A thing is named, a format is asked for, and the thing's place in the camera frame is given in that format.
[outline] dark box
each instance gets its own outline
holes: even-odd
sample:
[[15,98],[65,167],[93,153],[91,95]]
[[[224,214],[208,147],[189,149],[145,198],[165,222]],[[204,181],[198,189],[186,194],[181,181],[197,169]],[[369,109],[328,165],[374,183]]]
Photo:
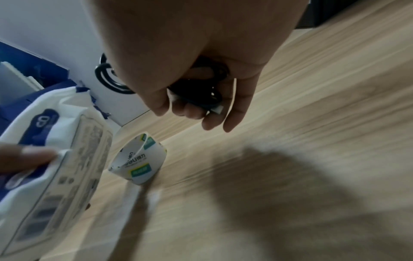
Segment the dark box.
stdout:
[[297,28],[317,27],[357,0],[310,0]]

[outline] fingernail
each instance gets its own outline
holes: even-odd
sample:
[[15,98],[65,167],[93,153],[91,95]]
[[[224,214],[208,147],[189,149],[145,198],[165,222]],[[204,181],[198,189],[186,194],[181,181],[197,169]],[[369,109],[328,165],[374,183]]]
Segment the fingernail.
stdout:
[[44,157],[44,158],[53,158],[57,155],[54,149],[48,147],[37,147],[37,146],[26,146],[22,149],[21,155],[23,157]]

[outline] tape roll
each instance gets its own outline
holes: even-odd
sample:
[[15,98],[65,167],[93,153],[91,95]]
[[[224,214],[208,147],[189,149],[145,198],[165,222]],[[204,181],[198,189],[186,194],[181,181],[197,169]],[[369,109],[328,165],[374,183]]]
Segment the tape roll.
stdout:
[[109,171],[135,184],[148,181],[166,159],[166,149],[148,133],[142,133],[123,147]]

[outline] finger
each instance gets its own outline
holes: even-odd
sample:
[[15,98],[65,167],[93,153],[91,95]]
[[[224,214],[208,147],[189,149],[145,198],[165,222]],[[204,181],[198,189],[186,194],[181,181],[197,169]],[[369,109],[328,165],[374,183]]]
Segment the finger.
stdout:
[[166,88],[155,92],[139,93],[139,96],[156,116],[162,116],[169,110],[169,98]]
[[47,147],[0,144],[0,173],[33,169],[56,157]]
[[212,130],[225,120],[232,102],[234,79],[218,83],[217,90],[222,95],[221,105],[223,106],[223,109],[220,114],[210,113],[204,118],[202,121],[202,127],[204,130]]
[[185,104],[184,114],[189,119],[199,120],[205,117],[207,111],[191,103]]
[[176,115],[176,116],[185,116],[185,105],[187,103],[181,99],[175,99],[172,101],[172,112]]
[[247,79],[237,79],[234,104],[223,126],[225,132],[233,130],[245,117],[251,100],[253,99],[259,75],[260,74],[256,74]]

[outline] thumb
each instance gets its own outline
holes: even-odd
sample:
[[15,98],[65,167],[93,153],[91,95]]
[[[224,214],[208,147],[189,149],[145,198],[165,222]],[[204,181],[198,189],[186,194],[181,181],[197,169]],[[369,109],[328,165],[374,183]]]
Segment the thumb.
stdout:
[[0,144],[0,173],[33,169],[48,163],[57,153],[51,148]]

